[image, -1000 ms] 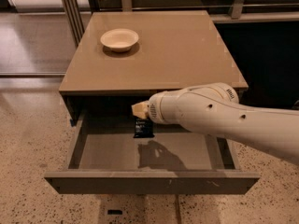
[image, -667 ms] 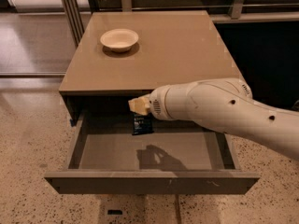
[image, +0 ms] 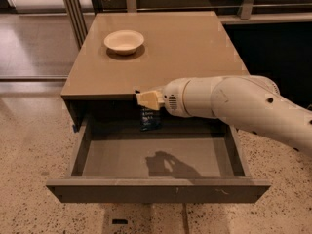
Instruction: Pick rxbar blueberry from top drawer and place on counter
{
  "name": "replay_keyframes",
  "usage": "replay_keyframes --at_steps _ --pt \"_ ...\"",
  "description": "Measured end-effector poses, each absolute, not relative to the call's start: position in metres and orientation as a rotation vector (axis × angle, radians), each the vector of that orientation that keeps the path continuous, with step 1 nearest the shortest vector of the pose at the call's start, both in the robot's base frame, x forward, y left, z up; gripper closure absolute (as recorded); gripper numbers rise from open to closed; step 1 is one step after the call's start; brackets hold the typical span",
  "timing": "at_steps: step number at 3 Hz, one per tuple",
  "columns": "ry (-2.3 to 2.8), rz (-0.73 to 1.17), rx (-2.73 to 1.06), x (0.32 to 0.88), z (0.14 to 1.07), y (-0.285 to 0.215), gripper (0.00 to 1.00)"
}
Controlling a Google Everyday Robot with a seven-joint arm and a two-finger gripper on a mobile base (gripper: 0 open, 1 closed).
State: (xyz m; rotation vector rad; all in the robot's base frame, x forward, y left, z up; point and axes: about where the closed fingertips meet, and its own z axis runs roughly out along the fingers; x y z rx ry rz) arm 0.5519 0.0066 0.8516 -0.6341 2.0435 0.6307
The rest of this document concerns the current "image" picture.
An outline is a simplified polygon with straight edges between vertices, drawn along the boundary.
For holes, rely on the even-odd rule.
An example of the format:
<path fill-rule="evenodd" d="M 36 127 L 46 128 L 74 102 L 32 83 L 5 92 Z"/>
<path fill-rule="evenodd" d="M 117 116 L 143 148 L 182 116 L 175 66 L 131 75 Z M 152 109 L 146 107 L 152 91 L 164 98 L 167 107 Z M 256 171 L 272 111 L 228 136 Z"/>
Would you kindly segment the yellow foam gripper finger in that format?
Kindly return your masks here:
<path fill-rule="evenodd" d="M 140 106 L 152 109 L 152 110 L 160 110 L 165 106 L 163 100 L 163 94 L 158 90 L 138 93 L 136 95 L 137 103 Z"/>

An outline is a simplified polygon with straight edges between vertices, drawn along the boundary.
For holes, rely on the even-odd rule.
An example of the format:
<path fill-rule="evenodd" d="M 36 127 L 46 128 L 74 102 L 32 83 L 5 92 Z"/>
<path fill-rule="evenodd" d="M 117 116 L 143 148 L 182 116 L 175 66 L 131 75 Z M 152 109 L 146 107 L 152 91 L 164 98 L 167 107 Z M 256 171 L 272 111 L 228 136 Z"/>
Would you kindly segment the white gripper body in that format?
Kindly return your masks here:
<path fill-rule="evenodd" d="M 165 108 L 171 115 L 189 117 L 183 102 L 184 90 L 189 82 L 189 78 L 175 79 L 163 88 Z"/>

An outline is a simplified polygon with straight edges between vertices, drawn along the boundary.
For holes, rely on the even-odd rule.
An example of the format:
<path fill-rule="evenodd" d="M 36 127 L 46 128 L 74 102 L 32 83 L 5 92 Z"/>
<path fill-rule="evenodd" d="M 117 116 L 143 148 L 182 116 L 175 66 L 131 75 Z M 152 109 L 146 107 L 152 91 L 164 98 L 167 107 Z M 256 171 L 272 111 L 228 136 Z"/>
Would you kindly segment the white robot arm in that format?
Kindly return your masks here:
<path fill-rule="evenodd" d="M 140 92 L 136 99 L 141 106 L 165 108 L 177 117 L 219 119 L 312 156 L 312 111 L 282 97 L 277 85 L 263 76 L 180 78 Z"/>

